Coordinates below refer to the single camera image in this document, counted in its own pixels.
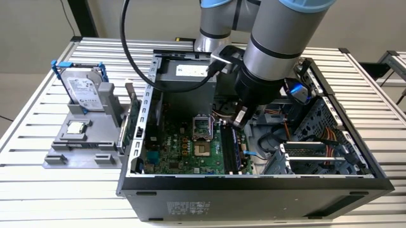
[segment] green circuit board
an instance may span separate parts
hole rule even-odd
[[[146,173],[155,174],[226,174],[222,152],[221,124],[213,125],[213,139],[208,141],[193,140],[193,123],[165,122],[163,141],[158,162],[147,159]],[[197,128],[205,129],[205,122],[197,122]],[[244,133],[238,132],[241,144],[246,144]],[[252,173],[252,164],[241,170]]]

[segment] robotic arm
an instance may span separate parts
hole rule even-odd
[[[242,128],[260,105],[280,95],[312,36],[336,0],[202,0],[195,50],[230,44],[232,30],[252,31],[236,91],[241,102],[232,124]]]

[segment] motherboard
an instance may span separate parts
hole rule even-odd
[[[165,121],[162,144],[159,150],[147,151],[145,172],[208,175],[229,174],[230,171],[252,173],[250,158],[244,155],[244,150],[248,150],[246,135],[230,129],[234,134],[228,137],[225,129],[222,122],[212,117]]]

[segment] metal rail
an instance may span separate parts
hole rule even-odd
[[[191,42],[130,41],[133,57],[149,72],[154,49],[193,50]],[[393,182],[396,191],[330,221],[221,221],[161,223],[159,226],[329,226],[376,228],[406,225],[406,124],[405,115],[360,67],[337,48],[308,48],[349,117]],[[59,60],[83,64],[103,61],[115,94],[129,103],[125,81],[138,97],[146,83],[134,72],[118,39],[85,38],[69,45]],[[25,106],[0,140],[0,226],[150,227],[138,220],[127,200],[115,195],[121,170],[46,170],[41,166],[63,124],[69,96],[53,72]]]

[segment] label sticker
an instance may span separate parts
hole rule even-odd
[[[87,78],[70,77],[69,82],[79,105],[90,111],[103,110],[94,82]]]
[[[195,77],[206,77],[208,66],[202,65],[178,65],[177,66],[177,76],[195,76]]]
[[[79,147],[79,148],[83,147],[82,144],[67,144],[67,146],[69,146],[69,147]]]
[[[171,215],[208,215],[212,202],[167,202]]]

